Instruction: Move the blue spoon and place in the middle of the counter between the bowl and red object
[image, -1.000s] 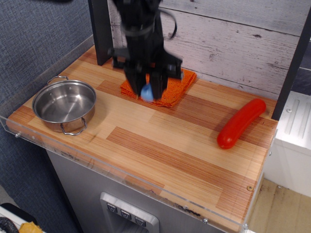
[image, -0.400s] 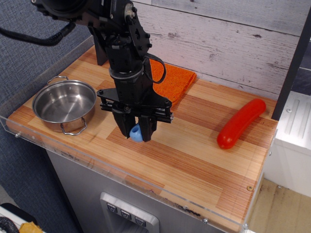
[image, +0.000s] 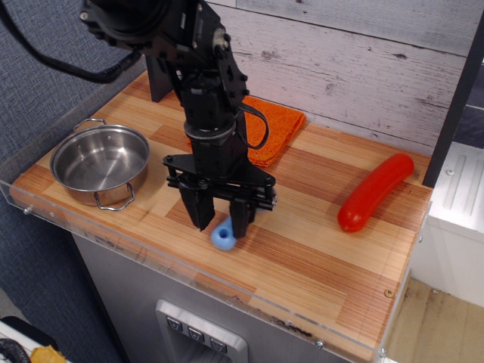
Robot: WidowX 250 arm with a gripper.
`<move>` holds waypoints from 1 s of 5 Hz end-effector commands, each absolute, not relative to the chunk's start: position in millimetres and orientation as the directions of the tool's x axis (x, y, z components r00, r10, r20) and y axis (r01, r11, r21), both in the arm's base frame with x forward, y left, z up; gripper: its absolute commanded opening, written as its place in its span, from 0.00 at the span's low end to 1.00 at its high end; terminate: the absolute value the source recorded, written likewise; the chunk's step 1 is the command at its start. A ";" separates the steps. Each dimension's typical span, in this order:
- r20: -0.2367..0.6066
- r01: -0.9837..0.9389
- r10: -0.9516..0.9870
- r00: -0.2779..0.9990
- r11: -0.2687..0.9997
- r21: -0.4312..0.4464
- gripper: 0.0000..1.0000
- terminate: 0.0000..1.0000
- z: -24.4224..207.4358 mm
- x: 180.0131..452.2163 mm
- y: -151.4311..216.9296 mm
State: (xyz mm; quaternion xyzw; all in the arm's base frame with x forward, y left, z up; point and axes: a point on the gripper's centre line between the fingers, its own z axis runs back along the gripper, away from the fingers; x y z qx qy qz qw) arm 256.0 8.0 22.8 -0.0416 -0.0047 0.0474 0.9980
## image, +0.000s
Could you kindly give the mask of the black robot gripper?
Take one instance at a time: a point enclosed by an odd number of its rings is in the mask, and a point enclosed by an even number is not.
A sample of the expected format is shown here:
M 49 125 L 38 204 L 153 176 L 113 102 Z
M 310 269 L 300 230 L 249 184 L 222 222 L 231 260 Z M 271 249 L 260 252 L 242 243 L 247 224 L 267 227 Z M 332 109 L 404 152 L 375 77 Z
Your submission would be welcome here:
M 234 237 L 245 237 L 256 208 L 274 209 L 275 177 L 249 161 L 247 146 L 237 134 L 228 136 L 224 144 L 194 139 L 191 148 L 191 154 L 164 157 L 163 164 L 169 169 L 171 186 L 196 189 L 180 189 L 192 223 L 203 231 L 215 216 L 213 197 L 229 200 Z

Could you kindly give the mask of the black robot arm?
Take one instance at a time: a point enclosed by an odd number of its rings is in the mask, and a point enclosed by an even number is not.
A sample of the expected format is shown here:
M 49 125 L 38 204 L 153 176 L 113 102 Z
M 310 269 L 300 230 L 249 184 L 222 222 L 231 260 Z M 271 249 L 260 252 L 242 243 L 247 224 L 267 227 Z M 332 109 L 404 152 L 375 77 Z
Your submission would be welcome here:
M 169 155 L 168 184 L 180 191 L 193 224 L 205 229 L 213 201 L 230 203 L 232 228 L 242 238 L 259 208 L 273 209 L 275 179 L 254 166 L 249 150 L 268 140 L 247 136 L 247 77 L 234 59 L 231 38 L 204 1 L 85 1 L 81 20 L 109 45 L 143 54 L 150 73 L 165 73 L 185 112 L 189 154 Z

